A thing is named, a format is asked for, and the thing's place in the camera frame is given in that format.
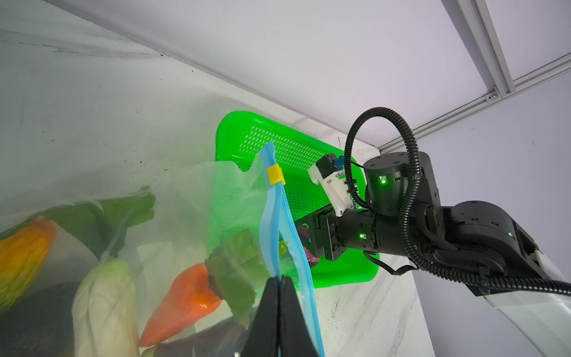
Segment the dark toy eggplant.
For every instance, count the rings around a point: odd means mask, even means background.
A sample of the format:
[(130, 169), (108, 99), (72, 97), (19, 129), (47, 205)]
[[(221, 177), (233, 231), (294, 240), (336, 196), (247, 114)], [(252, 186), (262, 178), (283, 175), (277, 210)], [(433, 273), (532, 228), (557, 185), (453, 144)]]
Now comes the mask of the dark toy eggplant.
[(225, 319), (185, 339), (156, 345), (142, 356), (240, 356), (249, 332), (233, 318)]

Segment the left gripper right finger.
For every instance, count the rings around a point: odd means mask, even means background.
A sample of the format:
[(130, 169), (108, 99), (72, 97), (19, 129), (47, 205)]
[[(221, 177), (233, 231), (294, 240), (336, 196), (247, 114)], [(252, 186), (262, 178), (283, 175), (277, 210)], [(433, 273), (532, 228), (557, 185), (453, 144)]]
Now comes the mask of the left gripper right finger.
[(318, 357), (306, 326), (293, 281), (280, 280), (280, 355), (285, 357)]

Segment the black toy avocado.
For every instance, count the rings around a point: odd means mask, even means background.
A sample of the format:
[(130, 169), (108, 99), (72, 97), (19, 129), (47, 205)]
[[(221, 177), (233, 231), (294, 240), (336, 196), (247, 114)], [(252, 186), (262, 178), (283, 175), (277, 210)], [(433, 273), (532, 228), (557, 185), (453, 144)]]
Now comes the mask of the black toy avocado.
[(1, 355), (74, 355), (71, 309), (79, 285), (57, 284), (16, 303), (1, 317)]

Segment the orange yellow toy corn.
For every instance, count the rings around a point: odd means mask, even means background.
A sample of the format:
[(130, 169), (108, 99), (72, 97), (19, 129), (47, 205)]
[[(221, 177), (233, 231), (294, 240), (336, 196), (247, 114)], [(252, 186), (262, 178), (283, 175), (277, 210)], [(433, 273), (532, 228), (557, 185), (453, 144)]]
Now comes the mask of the orange yellow toy corn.
[(55, 224), (40, 217), (1, 241), (1, 314), (5, 314), (35, 281), (56, 236)]

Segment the white toy radish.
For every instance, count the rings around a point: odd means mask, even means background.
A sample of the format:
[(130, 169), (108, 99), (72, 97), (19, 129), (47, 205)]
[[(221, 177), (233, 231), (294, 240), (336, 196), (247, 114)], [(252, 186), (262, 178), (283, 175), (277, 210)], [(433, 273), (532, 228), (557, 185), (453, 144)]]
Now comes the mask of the white toy radish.
[(43, 213), (98, 259), (71, 307), (75, 356), (139, 356), (135, 278), (118, 254), (128, 230), (154, 218), (155, 203), (144, 185), (126, 196), (58, 205)]

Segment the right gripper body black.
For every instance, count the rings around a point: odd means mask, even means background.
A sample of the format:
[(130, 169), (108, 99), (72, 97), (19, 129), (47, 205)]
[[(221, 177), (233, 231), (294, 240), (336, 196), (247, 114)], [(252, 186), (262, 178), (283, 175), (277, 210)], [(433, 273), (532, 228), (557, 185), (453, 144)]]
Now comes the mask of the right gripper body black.
[(349, 209), (342, 217), (319, 209), (295, 222), (301, 241), (314, 257), (335, 261), (349, 249), (401, 255), (398, 219)]

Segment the orange toy carrot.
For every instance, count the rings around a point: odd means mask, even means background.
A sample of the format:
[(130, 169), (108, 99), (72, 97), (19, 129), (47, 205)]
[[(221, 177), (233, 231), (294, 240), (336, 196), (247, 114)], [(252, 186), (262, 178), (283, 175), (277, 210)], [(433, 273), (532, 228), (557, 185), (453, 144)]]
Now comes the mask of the orange toy carrot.
[(270, 278), (255, 232), (246, 228), (220, 243), (203, 262), (177, 276), (140, 338), (158, 345), (215, 312), (223, 301), (242, 329), (250, 327), (257, 290)]

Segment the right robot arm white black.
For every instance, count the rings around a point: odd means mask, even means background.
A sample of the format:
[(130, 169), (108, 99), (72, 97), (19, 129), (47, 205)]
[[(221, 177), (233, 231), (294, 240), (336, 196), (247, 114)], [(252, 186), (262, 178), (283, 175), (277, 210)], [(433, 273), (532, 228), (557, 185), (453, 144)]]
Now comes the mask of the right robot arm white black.
[[(356, 202), (344, 162), (328, 154), (309, 168), (330, 201), (297, 221), (312, 260), (361, 251), (391, 275), (424, 270), (458, 282), (504, 314), (542, 355), (570, 354), (570, 284), (507, 212), (482, 201), (442, 205), (424, 152), (368, 160), (365, 196)], [(381, 253), (408, 264), (390, 269)]]

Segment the clear zip top bag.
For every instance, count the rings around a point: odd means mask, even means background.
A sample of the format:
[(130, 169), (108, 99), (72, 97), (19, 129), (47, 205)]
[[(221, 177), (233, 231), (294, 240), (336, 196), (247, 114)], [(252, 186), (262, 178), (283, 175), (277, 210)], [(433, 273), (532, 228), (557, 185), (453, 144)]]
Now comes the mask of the clear zip top bag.
[[(220, 243), (249, 228), (257, 235), (270, 278), (292, 279), (310, 338), (318, 356), (324, 355), (309, 263), (288, 206), (274, 142), (261, 148), (247, 171), (231, 161), (205, 162), (144, 185), (156, 196), (155, 216), (128, 230), (126, 245), (118, 254), (129, 263), (135, 278), (139, 342), (177, 276), (203, 263)], [(1, 186), (1, 241), (43, 217), (49, 208), (122, 197), (138, 190), (109, 185), (96, 190), (91, 180), (80, 177), (34, 188), (5, 184)], [(57, 227), (54, 244), (41, 272), (16, 303), (50, 286), (80, 283), (98, 263), (87, 247), (52, 223)], [(257, 290), (251, 324), (265, 287)], [(223, 301), (215, 312), (160, 344), (185, 339), (228, 318), (233, 315)]]

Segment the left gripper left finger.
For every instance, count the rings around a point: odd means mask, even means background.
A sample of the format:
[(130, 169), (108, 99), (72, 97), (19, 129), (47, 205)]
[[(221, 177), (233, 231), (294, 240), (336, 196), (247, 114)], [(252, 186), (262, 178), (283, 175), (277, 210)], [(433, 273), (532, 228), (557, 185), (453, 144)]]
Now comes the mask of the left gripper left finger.
[(280, 279), (270, 278), (251, 324), (243, 357), (280, 356)]

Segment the green plastic basket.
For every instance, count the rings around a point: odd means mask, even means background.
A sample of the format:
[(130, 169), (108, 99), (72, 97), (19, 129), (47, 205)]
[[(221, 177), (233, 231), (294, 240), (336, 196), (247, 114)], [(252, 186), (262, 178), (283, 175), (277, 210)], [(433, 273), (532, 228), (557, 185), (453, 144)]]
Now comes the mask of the green plastic basket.
[[(285, 176), (285, 194), (295, 221), (330, 203), (324, 189), (312, 182), (308, 169), (325, 154), (343, 151), (253, 112), (226, 115), (217, 128), (216, 160), (232, 161), (247, 171), (256, 154), (274, 142), (276, 159)], [(363, 254), (349, 250), (336, 261), (320, 259), (311, 269), (314, 287), (326, 288), (371, 281), (378, 266)]]

